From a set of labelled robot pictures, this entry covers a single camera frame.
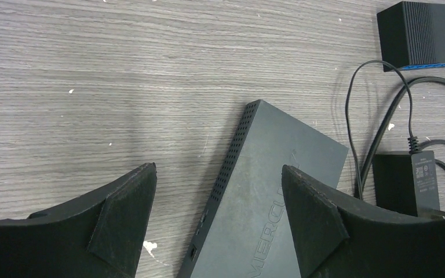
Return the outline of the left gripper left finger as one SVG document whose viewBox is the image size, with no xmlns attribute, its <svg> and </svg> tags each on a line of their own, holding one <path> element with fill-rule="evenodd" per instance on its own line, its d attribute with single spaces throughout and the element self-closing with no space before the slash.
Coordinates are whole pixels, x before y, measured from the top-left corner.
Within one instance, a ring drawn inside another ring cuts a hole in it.
<svg viewBox="0 0 445 278">
<path fill-rule="evenodd" d="M 145 163 L 25 219 L 0 220 L 0 277 L 135 277 L 156 191 Z"/>
</svg>

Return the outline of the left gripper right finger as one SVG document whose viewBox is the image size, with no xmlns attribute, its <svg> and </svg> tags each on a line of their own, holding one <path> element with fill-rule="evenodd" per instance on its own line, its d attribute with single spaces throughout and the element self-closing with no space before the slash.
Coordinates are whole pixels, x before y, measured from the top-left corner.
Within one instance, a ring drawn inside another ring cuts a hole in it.
<svg viewBox="0 0 445 278">
<path fill-rule="evenodd" d="M 301 277 L 445 277 L 445 219 L 386 210 L 282 168 Z"/>
</svg>

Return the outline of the black power adapter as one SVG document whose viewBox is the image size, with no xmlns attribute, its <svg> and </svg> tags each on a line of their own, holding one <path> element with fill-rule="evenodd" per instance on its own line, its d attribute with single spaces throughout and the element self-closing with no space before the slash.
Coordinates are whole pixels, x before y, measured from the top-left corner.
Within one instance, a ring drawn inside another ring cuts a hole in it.
<svg viewBox="0 0 445 278">
<path fill-rule="evenodd" d="M 433 151 L 377 153 L 372 165 L 378 207 L 415 217 L 445 219 Z"/>
</svg>

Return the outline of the black network switch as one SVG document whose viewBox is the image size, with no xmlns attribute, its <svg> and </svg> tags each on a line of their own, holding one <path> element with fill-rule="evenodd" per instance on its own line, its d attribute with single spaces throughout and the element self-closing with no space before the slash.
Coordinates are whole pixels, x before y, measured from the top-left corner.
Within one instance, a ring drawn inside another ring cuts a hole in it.
<svg viewBox="0 0 445 278">
<path fill-rule="evenodd" d="M 399 70 L 445 67 L 445 4 L 401 1 L 377 24 L 382 60 Z"/>
</svg>

